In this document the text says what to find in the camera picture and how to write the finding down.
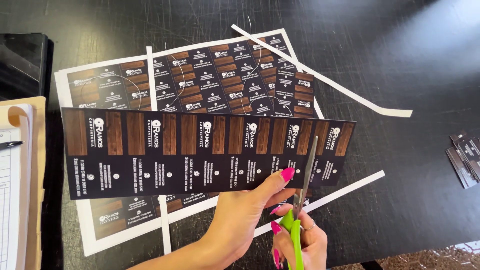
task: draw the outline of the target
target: scissors blade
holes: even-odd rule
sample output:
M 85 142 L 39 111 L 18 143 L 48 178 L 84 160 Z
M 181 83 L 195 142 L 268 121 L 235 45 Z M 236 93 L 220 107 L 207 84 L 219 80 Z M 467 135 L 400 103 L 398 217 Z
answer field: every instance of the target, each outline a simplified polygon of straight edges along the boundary
M 303 188 L 297 188 L 293 197 L 293 220 L 296 221 L 299 218 L 301 209 L 303 208 L 303 202 L 307 195 L 308 184 L 310 184 L 310 177 L 312 175 L 313 161 L 315 160 L 315 152 L 317 150 L 318 136 L 313 138 L 313 145 L 310 148 L 310 155 L 308 157 L 307 166 L 305 166 L 305 178 L 303 179 Z

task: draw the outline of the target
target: green scissors handle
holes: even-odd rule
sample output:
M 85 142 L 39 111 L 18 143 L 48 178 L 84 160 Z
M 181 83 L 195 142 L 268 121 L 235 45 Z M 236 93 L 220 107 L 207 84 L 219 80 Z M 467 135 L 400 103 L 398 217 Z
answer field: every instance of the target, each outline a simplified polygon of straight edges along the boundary
M 303 257 L 300 244 L 300 220 L 293 220 L 293 212 L 292 209 L 290 209 L 279 224 L 290 233 L 290 238 L 293 241 L 293 247 L 295 249 L 297 270 L 303 270 Z M 288 262 L 288 268 L 292 270 L 290 262 Z

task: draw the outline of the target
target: ring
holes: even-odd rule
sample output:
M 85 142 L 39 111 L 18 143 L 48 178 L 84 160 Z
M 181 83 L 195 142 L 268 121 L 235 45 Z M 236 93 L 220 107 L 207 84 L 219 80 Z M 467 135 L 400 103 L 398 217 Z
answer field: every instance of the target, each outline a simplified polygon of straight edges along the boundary
M 311 230 L 311 229 L 312 229 L 313 227 L 315 227 L 316 225 L 317 225 L 317 224 L 315 223 L 315 221 L 313 221 L 313 225 L 312 225 L 310 228 L 306 229 L 305 231 Z

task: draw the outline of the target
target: thin wire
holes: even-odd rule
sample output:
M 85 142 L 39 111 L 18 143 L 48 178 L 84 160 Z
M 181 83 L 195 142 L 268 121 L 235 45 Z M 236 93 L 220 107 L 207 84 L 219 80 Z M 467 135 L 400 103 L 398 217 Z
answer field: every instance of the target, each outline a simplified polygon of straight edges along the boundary
M 279 98 L 277 98 L 277 97 L 271 97 L 271 96 L 265 96 L 265 97 L 257 98 L 256 100 L 259 100 L 259 99 L 262 99 L 262 98 L 276 98 L 276 99 L 278 99 L 279 101 L 282 101 L 281 99 L 279 99 Z M 250 106 L 249 106 L 250 108 L 252 107 L 252 104 L 253 104 L 256 100 L 250 102 Z M 292 113 L 292 111 L 290 110 L 290 108 L 288 107 L 288 105 L 284 105 L 284 106 L 288 109 L 288 111 L 290 112 L 290 115 L 293 117 L 293 113 Z
M 131 82 L 131 83 L 137 88 L 138 94 L 139 94 L 139 97 L 140 97 L 140 104 L 138 105 L 138 109 L 137 109 L 137 110 L 140 110 L 140 107 L 142 106 L 142 93 L 141 93 L 141 91 L 140 91 L 140 88 L 138 88 L 138 86 L 137 86 L 134 82 L 132 82 L 131 80 L 129 80 L 128 78 L 125 78 L 125 77 L 123 77 L 123 76 L 116 75 L 116 74 L 111 74 L 111 75 L 103 75 L 103 76 L 97 76 L 97 77 L 93 77 L 93 78 L 88 78 L 88 79 L 86 79 L 86 80 L 90 80 L 90 81 L 91 81 L 91 80 L 97 79 L 97 78 L 102 78 L 102 77 L 103 77 L 103 78 L 107 78 L 107 77 L 112 77 L 112 76 L 117 76 L 117 77 L 124 78 L 125 80 Z M 80 89 L 80 96 L 82 97 L 82 100 L 83 100 L 84 102 L 86 102 L 85 99 L 84 99 L 84 96 L 83 96 L 83 91 L 84 91 L 85 85 L 86 85 L 86 84 L 84 84 L 84 85 L 82 86 L 82 89 Z
M 248 16 L 248 22 L 250 23 L 250 35 L 252 34 L 252 22 L 250 21 L 250 16 Z M 250 72 L 247 77 L 245 78 L 245 82 L 243 82 L 243 87 L 241 89 L 241 95 L 240 95 L 240 102 L 241 102 L 241 107 L 243 109 L 243 113 L 247 114 L 247 112 L 245 111 L 245 106 L 243 105 L 243 91 L 245 90 L 245 84 L 247 83 L 247 80 L 248 80 L 248 77 L 255 71 L 258 69 L 258 66 L 260 65 L 260 60 L 262 59 L 262 46 L 260 46 L 260 58 L 258 59 L 258 64 L 257 64 L 257 67 L 252 70 L 252 72 Z
M 167 43 L 165 42 L 165 51 L 168 53 L 169 56 L 171 56 L 173 58 L 174 61 L 176 61 L 177 59 L 175 59 L 175 57 L 173 57 L 173 55 L 171 55 L 168 50 L 167 50 Z M 163 111 L 163 110 L 166 110 L 168 108 L 170 108 L 170 106 L 173 105 L 173 103 L 175 103 L 175 101 L 177 101 L 177 99 L 180 97 L 180 95 L 183 94 L 183 91 L 185 90 L 185 75 L 183 74 L 183 69 L 181 68 L 181 65 L 179 63 L 179 67 L 180 67 L 180 71 L 181 71 L 181 75 L 183 76 L 183 89 L 181 90 L 180 94 L 177 95 L 177 97 L 173 100 L 172 104 L 170 105 L 167 105 L 167 107 L 165 109 L 161 109 L 160 111 Z

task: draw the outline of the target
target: hand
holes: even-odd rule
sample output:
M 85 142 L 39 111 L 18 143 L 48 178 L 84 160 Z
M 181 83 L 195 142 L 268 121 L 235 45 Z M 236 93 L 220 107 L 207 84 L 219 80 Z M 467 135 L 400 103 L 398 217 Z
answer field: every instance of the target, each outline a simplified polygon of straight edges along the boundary
M 245 255 L 263 209 L 295 193 L 295 189 L 283 189 L 294 174 L 295 169 L 287 168 L 254 190 L 220 193 L 212 224 L 199 241 L 215 255 L 211 269 L 224 269 Z
M 278 216 L 285 216 L 292 207 L 291 204 L 284 204 L 276 211 L 274 210 L 273 213 Z M 300 235 L 303 268 L 305 270 L 325 270 L 327 262 L 327 235 L 318 226 L 313 226 L 315 224 L 314 221 L 303 210 L 299 214 L 299 220 L 302 228 L 311 228 L 308 231 L 302 230 Z M 296 270 L 295 250 L 290 234 L 275 221 L 272 221 L 271 225 L 275 234 L 272 255 L 276 268 L 283 269 L 285 259 L 287 259 L 292 269 Z

